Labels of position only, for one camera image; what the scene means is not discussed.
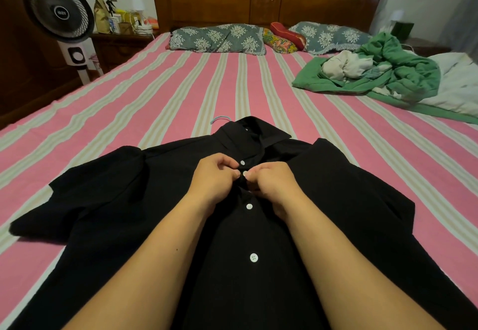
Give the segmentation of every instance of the curtain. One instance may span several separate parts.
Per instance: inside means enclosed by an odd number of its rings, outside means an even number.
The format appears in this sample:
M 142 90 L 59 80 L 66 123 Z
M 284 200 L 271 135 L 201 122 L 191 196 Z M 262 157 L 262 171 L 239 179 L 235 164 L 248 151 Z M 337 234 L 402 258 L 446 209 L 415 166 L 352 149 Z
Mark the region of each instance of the curtain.
M 445 26 L 440 42 L 478 62 L 478 0 L 462 0 Z

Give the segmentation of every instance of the shirt collar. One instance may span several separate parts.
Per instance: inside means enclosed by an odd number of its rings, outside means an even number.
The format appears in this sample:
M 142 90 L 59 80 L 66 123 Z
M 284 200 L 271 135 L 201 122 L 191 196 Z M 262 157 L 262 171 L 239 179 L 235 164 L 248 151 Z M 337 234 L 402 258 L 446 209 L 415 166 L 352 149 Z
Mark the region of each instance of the shirt collar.
M 291 135 L 254 116 L 228 122 L 213 134 L 224 146 L 245 157 L 257 155 L 261 150 L 290 139 Z

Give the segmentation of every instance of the forearm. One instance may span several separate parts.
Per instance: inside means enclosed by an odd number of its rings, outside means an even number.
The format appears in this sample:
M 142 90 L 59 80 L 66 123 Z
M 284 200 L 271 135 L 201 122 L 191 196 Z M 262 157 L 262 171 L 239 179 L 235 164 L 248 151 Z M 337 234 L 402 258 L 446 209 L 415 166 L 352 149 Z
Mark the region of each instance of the forearm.
M 442 329 L 305 194 L 296 193 L 283 206 L 291 235 L 334 330 Z
M 186 195 L 65 329 L 168 329 L 206 221 L 204 206 Z

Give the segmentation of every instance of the hand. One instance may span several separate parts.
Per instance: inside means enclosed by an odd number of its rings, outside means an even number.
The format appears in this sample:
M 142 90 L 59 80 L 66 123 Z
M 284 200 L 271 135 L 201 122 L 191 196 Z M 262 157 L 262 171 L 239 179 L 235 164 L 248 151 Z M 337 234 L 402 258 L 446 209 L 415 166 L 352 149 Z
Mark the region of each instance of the hand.
M 222 153 L 201 159 L 186 195 L 214 210 L 214 206 L 229 194 L 232 182 L 240 177 L 238 167 L 236 160 Z
M 272 202 L 276 215 L 286 220 L 284 205 L 292 198 L 303 195 L 294 174 L 284 162 L 263 163 L 246 173 L 249 189 L 258 197 Z

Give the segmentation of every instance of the red pillow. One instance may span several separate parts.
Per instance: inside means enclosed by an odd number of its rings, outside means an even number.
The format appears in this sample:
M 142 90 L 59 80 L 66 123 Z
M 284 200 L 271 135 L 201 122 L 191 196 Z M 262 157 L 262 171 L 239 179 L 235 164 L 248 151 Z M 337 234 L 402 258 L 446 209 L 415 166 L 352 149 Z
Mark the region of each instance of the red pillow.
M 305 45 L 307 44 L 307 40 L 303 35 L 285 29 L 285 26 L 278 22 L 271 23 L 271 31 L 281 38 L 290 40 L 300 51 L 303 51 Z

